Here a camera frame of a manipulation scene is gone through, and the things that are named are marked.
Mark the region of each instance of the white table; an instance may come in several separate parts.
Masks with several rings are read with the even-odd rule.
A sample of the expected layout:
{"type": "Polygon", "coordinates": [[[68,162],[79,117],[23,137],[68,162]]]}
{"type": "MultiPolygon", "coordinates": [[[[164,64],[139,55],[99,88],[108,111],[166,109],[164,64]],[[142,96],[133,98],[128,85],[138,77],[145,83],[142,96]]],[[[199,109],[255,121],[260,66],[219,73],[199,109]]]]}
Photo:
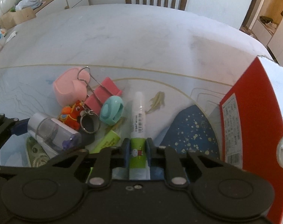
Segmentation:
{"type": "MultiPolygon", "coordinates": [[[[61,107],[52,82],[74,65],[88,65],[99,81],[113,79],[126,103],[140,90],[149,108],[149,100],[165,92],[165,107],[147,115],[152,138],[180,110],[197,104],[220,144],[220,100],[256,55],[270,57],[257,40],[230,26],[144,5],[67,9],[15,30],[17,36],[0,53],[0,113],[19,119],[35,112],[56,117],[61,107]]],[[[125,130],[121,137],[129,135],[125,130]]],[[[24,166],[24,158],[24,138],[12,137],[2,149],[1,164],[24,166]]]]}

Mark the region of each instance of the pink binder clip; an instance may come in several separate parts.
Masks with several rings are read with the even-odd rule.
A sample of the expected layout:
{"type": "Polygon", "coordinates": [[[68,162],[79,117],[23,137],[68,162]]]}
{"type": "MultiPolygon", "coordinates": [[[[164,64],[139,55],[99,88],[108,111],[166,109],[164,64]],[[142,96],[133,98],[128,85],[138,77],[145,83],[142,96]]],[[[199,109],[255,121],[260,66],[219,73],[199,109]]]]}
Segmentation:
{"type": "Polygon", "coordinates": [[[122,90],[118,89],[118,87],[114,84],[114,82],[109,78],[105,78],[103,80],[102,83],[100,83],[99,81],[97,81],[92,75],[91,75],[91,69],[86,66],[84,68],[82,68],[77,75],[77,79],[79,81],[84,81],[87,84],[87,87],[89,90],[91,90],[93,92],[93,94],[91,94],[85,101],[85,105],[88,106],[91,110],[93,110],[97,115],[100,115],[100,111],[101,108],[103,106],[103,104],[105,103],[105,101],[110,97],[110,96],[120,96],[122,94],[122,90]],[[89,85],[89,83],[84,80],[79,78],[79,73],[83,70],[83,69],[88,69],[89,70],[89,74],[91,76],[91,78],[93,78],[98,84],[99,86],[96,89],[92,89],[89,85]]]}

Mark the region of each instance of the cardboard box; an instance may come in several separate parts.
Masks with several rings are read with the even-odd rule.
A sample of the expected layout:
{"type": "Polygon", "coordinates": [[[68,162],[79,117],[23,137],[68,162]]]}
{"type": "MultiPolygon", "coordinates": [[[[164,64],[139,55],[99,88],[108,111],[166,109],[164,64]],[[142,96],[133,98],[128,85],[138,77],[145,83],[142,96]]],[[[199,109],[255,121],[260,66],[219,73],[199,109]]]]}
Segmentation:
{"type": "Polygon", "coordinates": [[[220,102],[223,160],[268,180],[275,199],[267,217],[283,216],[283,168],[277,146],[283,138],[283,68],[257,57],[220,102]]]}
{"type": "Polygon", "coordinates": [[[31,7],[24,8],[16,12],[7,12],[0,17],[0,27],[9,30],[18,24],[31,20],[36,17],[31,7]]]}

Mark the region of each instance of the keychain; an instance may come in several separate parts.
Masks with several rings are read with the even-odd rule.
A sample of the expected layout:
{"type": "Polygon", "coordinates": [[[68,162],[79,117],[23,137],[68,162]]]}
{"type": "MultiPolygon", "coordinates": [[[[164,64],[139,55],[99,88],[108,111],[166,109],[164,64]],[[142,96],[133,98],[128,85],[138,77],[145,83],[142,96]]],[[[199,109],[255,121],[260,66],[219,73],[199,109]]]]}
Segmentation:
{"type": "Polygon", "coordinates": [[[59,116],[59,121],[76,131],[79,131],[79,128],[81,127],[82,130],[84,130],[88,134],[96,133],[101,126],[99,116],[93,110],[89,109],[85,105],[84,101],[79,100],[77,100],[77,102],[72,107],[67,106],[62,109],[61,115],[59,116]],[[82,123],[82,119],[85,116],[90,116],[91,120],[92,116],[96,116],[97,120],[99,121],[99,127],[94,131],[88,131],[82,123]]]}
{"type": "Polygon", "coordinates": [[[98,116],[93,110],[89,109],[83,101],[82,101],[82,103],[83,103],[84,113],[81,115],[81,118],[80,118],[80,126],[81,126],[81,128],[82,128],[86,133],[88,133],[88,134],[94,134],[94,133],[96,133],[96,132],[100,129],[100,127],[101,127],[100,118],[99,118],[99,116],[98,116]],[[96,118],[97,118],[97,120],[98,120],[98,122],[99,122],[98,128],[97,128],[96,130],[94,130],[94,131],[88,131],[88,130],[83,126],[82,120],[83,120],[83,118],[84,118],[85,116],[89,116],[90,118],[92,118],[92,116],[96,116],[96,118]]]}

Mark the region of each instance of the pink container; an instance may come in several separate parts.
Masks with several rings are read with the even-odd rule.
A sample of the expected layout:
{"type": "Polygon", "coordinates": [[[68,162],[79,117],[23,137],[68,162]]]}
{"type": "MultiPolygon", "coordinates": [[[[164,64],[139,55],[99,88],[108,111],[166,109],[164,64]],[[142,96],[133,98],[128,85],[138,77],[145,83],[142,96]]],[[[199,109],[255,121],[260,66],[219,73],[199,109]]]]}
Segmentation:
{"type": "MultiPolygon", "coordinates": [[[[87,97],[87,85],[84,81],[77,80],[77,74],[81,67],[74,67],[65,71],[53,83],[53,90],[60,106],[73,105],[77,100],[84,101],[87,97]]],[[[79,78],[90,81],[90,74],[82,70],[79,78]]]]}

